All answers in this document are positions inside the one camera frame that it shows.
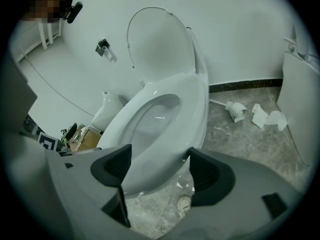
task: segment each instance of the crumpled toilet paper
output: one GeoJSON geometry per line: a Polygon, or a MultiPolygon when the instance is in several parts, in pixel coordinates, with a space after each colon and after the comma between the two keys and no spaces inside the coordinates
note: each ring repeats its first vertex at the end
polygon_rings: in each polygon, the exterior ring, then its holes
{"type": "Polygon", "coordinates": [[[283,113],[275,110],[270,113],[264,124],[267,126],[277,125],[279,131],[283,131],[283,129],[286,128],[288,122],[286,116],[283,113]]]}
{"type": "Polygon", "coordinates": [[[80,131],[81,131],[80,136],[84,135],[85,132],[86,132],[88,129],[89,129],[89,126],[83,127],[83,128],[80,130],[80,131]]]}
{"type": "Polygon", "coordinates": [[[254,113],[254,116],[251,121],[260,129],[263,129],[268,118],[268,114],[257,103],[254,104],[252,112],[254,113]]]}
{"type": "Polygon", "coordinates": [[[283,113],[275,110],[268,115],[257,103],[254,105],[252,112],[254,116],[251,121],[260,129],[263,129],[264,125],[277,125],[279,131],[283,131],[288,124],[286,116],[283,113]]]}

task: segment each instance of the toilet paper roll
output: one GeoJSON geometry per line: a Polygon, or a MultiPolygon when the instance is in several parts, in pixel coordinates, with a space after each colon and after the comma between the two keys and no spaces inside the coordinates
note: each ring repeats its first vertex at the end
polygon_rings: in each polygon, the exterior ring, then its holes
{"type": "Polygon", "coordinates": [[[248,113],[248,109],[242,105],[241,103],[235,102],[233,104],[229,104],[228,107],[230,116],[232,120],[236,123],[246,118],[248,113]]]}

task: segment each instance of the black device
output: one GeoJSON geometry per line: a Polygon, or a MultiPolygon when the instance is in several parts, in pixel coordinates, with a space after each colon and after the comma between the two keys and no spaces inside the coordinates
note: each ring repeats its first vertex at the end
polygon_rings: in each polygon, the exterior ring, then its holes
{"type": "Polygon", "coordinates": [[[74,6],[70,7],[70,10],[65,14],[65,16],[62,18],[63,20],[66,20],[69,24],[74,22],[75,18],[77,17],[78,13],[81,11],[83,7],[82,2],[77,2],[74,6]]]}
{"type": "Polygon", "coordinates": [[[70,141],[70,139],[72,138],[72,136],[75,134],[75,132],[77,131],[77,123],[75,122],[72,126],[69,127],[69,129],[63,129],[61,130],[61,132],[63,133],[63,136],[61,137],[61,141],[64,142],[64,140],[66,141],[70,141]]]}

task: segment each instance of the black baseboard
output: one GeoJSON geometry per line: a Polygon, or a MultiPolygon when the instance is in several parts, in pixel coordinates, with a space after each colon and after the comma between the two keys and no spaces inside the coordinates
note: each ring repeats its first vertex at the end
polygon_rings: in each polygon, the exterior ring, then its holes
{"type": "Polygon", "coordinates": [[[263,88],[263,87],[281,87],[283,79],[262,79],[241,82],[229,82],[217,85],[210,85],[210,93],[220,93],[226,91],[263,88]]]}

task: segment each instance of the cable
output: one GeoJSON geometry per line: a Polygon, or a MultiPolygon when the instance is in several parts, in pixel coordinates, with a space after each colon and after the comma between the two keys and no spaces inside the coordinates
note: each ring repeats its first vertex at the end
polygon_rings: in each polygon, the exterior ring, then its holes
{"type": "Polygon", "coordinates": [[[31,61],[28,59],[27,55],[25,54],[24,50],[22,49],[20,43],[19,43],[20,49],[24,55],[24,57],[26,58],[26,60],[30,63],[30,65],[33,67],[33,69],[38,73],[38,75],[47,83],[48,86],[50,86],[57,94],[59,94],[62,98],[64,98],[66,101],[70,102],[71,104],[73,104],[74,106],[76,106],[78,109],[82,110],[83,112],[87,113],[90,116],[94,116],[93,114],[88,113],[87,111],[83,110],[81,107],[77,106],[76,104],[74,104],[73,102],[71,102],[70,100],[68,100],[66,97],[62,96],[55,88],[53,88],[53,86],[48,83],[48,81],[46,79],[44,79],[42,77],[42,75],[36,70],[36,68],[34,67],[34,65],[31,63],[31,61]]]}

